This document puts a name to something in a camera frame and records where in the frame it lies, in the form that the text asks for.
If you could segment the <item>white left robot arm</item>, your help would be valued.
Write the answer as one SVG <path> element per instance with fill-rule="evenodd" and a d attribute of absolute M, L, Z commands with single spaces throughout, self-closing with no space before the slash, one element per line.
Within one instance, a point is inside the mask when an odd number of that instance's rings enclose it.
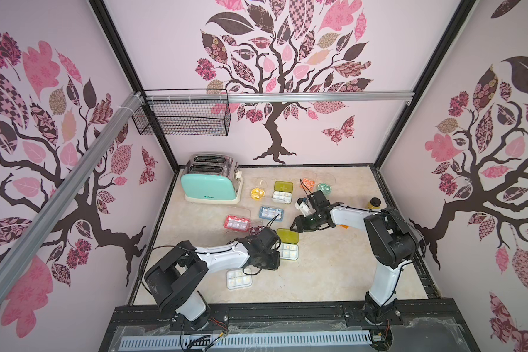
<path fill-rule="evenodd" d="M 205 276 L 250 266 L 276 271 L 280 267 L 280 244 L 280 237 L 269 227 L 224 246 L 199 247 L 182 241 L 147 270 L 146 288 L 161 313 L 178 314 L 193 329 L 200 329 L 211 315 L 210 306 L 197 289 Z"/>

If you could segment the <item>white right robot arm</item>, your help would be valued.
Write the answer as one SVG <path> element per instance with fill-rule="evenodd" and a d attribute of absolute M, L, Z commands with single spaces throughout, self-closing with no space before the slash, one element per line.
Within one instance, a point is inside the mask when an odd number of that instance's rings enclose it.
<path fill-rule="evenodd" d="M 364 230 L 372 253 L 378 261 L 373 285 L 365 299 L 373 311 L 390 306 L 396 299 L 400 273 L 414 261 L 419 249 L 409 223 L 396 208 L 380 211 L 353 208 L 341 202 L 331 203 L 322 191 L 298 199 L 296 208 L 301 212 L 290 226 L 296 233 L 314 232 L 337 226 Z"/>

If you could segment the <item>green lid white pillbox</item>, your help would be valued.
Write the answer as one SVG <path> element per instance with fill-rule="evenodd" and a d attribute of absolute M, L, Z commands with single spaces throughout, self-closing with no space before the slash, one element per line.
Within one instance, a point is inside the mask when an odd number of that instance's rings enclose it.
<path fill-rule="evenodd" d="M 280 228 L 277 230 L 281 244 L 278 248 L 281 260 L 296 261 L 299 259 L 299 234 L 289 229 Z"/>

